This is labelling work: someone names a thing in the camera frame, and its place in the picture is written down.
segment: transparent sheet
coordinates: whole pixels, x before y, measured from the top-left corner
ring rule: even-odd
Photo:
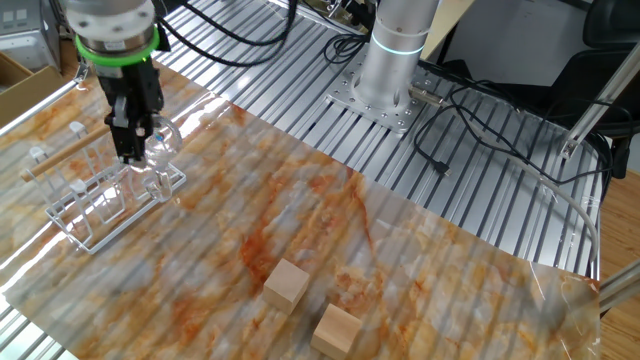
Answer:
[[[189,180],[95,255],[17,171],[25,143],[64,145],[42,126],[101,119],[95,81],[0,139],[0,291],[79,359],[316,359],[329,303],[363,321],[353,359],[599,358],[598,282],[506,254],[161,74]],[[291,316],[261,299],[283,257],[311,274]]]

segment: metal rod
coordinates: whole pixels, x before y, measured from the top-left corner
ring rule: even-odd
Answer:
[[[22,316],[22,314],[20,314],[19,312],[16,312],[16,314],[13,316],[13,318],[11,320],[9,320],[9,322],[0,330],[0,335],[4,334],[11,327],[11,325],[13,325],[13,323],[18,321],[18,319],[21,316]]]
[[[9,305],[9,307],[4,309],[2,314],[0,314],[0,321],[4,320],[4,318],[6,318],[7,315],[9,315],[12,311],[13,311],[13,306]]]
[[[49,157],[47,160],[41,162],[40,164],[34,166],[31,169],[31,172],[23,172],[20,176],[22,180],[25,182],[29,182],[33,180],[34,177],[37,177],[44,173],[45,171],[51,169],[64,159],[76,153],[78,150],[84,148],[85,146],[91,144],[95,140],[99,139],[103,135],[109,133],[109,127],[107,125],[102,125],[96,130],[92,131],[89,135],[83,137],[82,139],[76,141],[75,143],[67,146],[66,148],[60,150],[55,153],[53,156]]]
[[[18,360],[25,360],[29,357],[29,355],[31,355],[31,353],[33,353],[38,346],[40,346],[40,344],[42,344],[42,342],[48,337],[47,334],[42,333],[42,335],[40,335],[40,337],[38,337],[36,339],[36,341],[34,341],[23,353],[22,355],[20,355],[20,357],[18,358]]]
[[[31,324],[31,321],[29,321],[27,318],[24,319],[24,321],[22,322],[22,324],[20,324],[20,326],[18,326],[17,329],[15,329],[11,335],[9,335],[3,342],[2,344],[0,344],[0,351],[3,351],[4,349],[7,348],[7,346],[9,346],[9,344],[11,344],[11,342],[18,337],[18,335],[20,335],[20,333],[26,329],[27,326],[29,326],[29,324]]]
[[[638,281],[640,281],[640,260],[627,265],[602,283],[600,286],[600,301],[615,296],[622,289]]]
[[[600,314],[605,313],[612,307],[618,306],[626,300],[638,295],[640,293],[640,281],[635,282],[624,289],[620,289],[615,293],[615,296],[609,296],[600,300]]]
[[[47,346],[44,347],[44,349],[42,349],[42,351],[40,351],[40,353],[38,354],[38,356],[35,357],[35,359],[33,360],[40,360],[44,357],[44,355],[53,347],[53,345],[56,344],[56,341],[51,339],[49,340],[49,343],[47,344]]]
[[[639,71],[640,43],[633,48],[629,56],[627,56],[622,65],[620,65],[620,68],[618,68],[611,80],[609,80],[600,95],[598,95],[597,100],[606,103],[615,102]],[[563,139],[560,155],[565,159],[571,158],[578,145],[608,110],[609,107],[607,106],[592,104]]]

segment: wooden block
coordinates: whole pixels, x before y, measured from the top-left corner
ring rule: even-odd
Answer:
[[[309,285],[309,274],[288,262],[280,260],[264,283],[262,298],[269,304],[291,315]]]
[[[311,347],[335,360],[343,360],[349,354],[361,326],[360,319],[329,304],[313,332]]]

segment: robotic arm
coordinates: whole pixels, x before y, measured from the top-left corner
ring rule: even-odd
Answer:
[[[164,106],[159,72],[150,54],[168,50],[155,26],[151,0],[68,0],[66,14],[76,32],[76,48],[94,64],[111,112],[105,123],[120,161],[145,161],[145,140],[158,126]]]

